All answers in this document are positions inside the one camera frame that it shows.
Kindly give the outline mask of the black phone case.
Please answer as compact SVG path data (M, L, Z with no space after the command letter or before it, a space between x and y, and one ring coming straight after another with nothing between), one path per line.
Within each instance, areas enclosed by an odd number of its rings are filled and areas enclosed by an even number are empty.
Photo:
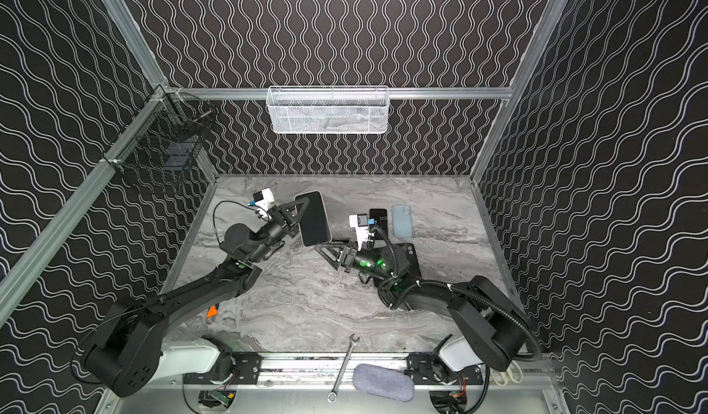
M396 276L420 277L420 265L413 244L395 244Z

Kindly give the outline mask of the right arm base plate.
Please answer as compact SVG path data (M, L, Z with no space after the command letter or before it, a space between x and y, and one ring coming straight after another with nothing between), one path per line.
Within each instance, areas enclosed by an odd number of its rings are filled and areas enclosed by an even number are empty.
M468 386L481 386L484 381L482 371L477 365L466 367L462 371L453 371L437 356L425 353L409 354L404 373L416 386L451 386L462 382Z

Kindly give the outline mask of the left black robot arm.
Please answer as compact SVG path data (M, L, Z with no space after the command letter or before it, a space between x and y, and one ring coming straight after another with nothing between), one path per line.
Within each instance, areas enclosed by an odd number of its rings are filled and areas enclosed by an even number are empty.
M286 237L298 234L310 208L311 200L304 196L271 207L258 231L233 224L219 243L226 258L212 272L164 294L112 304L103 321L79 342L79 366L119 397L138 392L158 376L164 338L196 314L250 290L261 274L256 264L282 248Z

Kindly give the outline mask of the pale blue phone case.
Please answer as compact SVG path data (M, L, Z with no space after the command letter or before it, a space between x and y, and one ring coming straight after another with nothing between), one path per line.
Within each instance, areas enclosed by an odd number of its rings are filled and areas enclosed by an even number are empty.
M409 205L392 206L392 222L396 238L410 239L413 237L413 219Z

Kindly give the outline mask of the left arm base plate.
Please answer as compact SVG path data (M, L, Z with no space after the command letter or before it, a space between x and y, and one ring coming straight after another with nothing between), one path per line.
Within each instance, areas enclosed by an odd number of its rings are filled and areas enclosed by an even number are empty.
M231 384L256 384L261 371L263 357L255 352L236 352L229 357L222 354L214 366L206 373L187 373L185 384L207 386L230 386Z

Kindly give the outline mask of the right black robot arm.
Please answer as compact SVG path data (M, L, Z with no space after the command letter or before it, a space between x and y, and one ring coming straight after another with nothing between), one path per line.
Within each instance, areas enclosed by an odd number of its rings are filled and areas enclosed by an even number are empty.
M504 371L528 342L530 330L518 308L486 277L445 283L424 279L413 244L360 250L349 240L317 244L315 251L335 270L355 271L374 283L392 311L427 311L451 318L481 362Z

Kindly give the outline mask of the black phone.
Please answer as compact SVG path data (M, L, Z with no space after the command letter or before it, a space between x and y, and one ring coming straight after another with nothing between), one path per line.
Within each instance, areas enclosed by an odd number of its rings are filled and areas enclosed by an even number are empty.
M319 191L298 194L296 201L308 200L303 217L299 223L302 243L305 247L330 242L332 235L326 213L325 203Z

